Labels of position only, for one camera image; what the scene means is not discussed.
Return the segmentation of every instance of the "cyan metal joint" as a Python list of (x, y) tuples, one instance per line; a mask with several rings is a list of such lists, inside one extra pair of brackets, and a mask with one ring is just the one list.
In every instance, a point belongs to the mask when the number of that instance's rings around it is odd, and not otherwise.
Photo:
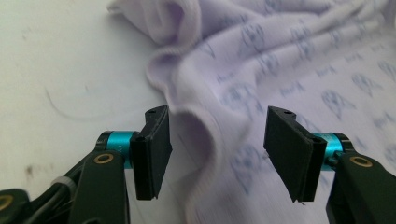
[(122, 132), (122, 131), (115, 131), (113, 132), (107, 140), (106, 150), (115, 150), (122, 154), (124, 158), (124, 168), (125, 169), (132, 169), (133, 166), (130, 161), (130, 140), (134, 132)]
[(332, 171), (332, 167), (326, 164), (326, 160), (333, 158), (335, 151), (343, 151), (343, 145), (338, 137), (333, 133), (312, 133), (314, 136), (321, 137), (327, 142), (326, 151), (324, 153), (323, 163), (321, 166), (322, 171)]

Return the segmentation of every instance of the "white surface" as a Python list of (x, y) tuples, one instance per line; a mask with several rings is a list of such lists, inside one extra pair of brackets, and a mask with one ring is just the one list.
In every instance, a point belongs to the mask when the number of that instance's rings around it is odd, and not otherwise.
[[(0, 189), (37, 197), (101, 132), (140, 131), (144, 112), (165, 104), (145, 76), (157, 47), (108, 4), (0, 2)], [(160, 200), (136, 203), (132, 172), (127, 182), (133, 223), (180, 221), (167, 183)]]

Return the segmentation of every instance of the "cable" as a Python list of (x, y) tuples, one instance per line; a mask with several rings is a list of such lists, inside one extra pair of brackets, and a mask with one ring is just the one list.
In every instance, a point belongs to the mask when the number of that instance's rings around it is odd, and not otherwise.
[(81, 164), (80, 166), (73, 167), (73, 169), (67, 172), (67, 174), (65, 174), (64, 176), (71, 178), (76, 184), (78, 184), (79, 177), (82, 171), (82, 166), (83, 165)]
[(31, 217), (25, 220), (24, 224), (41, 224), (46, 221), (48, 215), (68, 199), (69, 189), (60, 186), (56, 193), (42, 206), (40, 206)]
[(44, 205), (52, 196), (58, 191), (61, 184), (52, 185), (44, 193), (42, 193), (38, 198), (32, 201), (32, 209), (36, 211), (38, 208)]
[(76, 183), (73, 181), (73, 179), (69, 178), (68, 176), (58, 176), (56, 177), (52, 182), (52, 185), (55, 184), (63, 184), (64, 186), (67, 186), (70, 192), (70, 199), (74, 198), (74, 195), (76, 193)]

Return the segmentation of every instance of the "crumpled fabric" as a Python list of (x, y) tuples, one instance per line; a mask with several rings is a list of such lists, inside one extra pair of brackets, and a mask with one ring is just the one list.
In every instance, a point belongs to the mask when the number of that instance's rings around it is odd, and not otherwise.
[(395, 6), (394, 0), (109, 6), (161, 46), (147, 77), (169, 104), (174, 150), (188, 150), (201, 167), (185, 200), (187, 223), (328, 222), (333, 173), (322, 172), (314, 203), (291, 202), (262, 146), (268, 105), (295, 112), (311, 132), (346, 134), (358, 152), (396, 173)]

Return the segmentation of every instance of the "brass screw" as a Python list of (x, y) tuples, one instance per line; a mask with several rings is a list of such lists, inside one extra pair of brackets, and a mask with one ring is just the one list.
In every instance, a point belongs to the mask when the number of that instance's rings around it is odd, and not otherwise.
[(12, 195), (0, 195), (0, 211), (6, 209), (12, 204), (14, 197)]
[(363, 157), (351, 157), (349, 158), (353, 163), (362, 166), (362, 167), (372, 167), (373, 163), (370, 162), (369, 160), (364, 159)]
[(113, 159), (114, 159), (113, 154), (104, 153), (104, 154), (100, 154), (99, 156), (95, 157), (95, 159), (93, 161), (97, 164), (105, 164), (105, 163), (112, 161)]

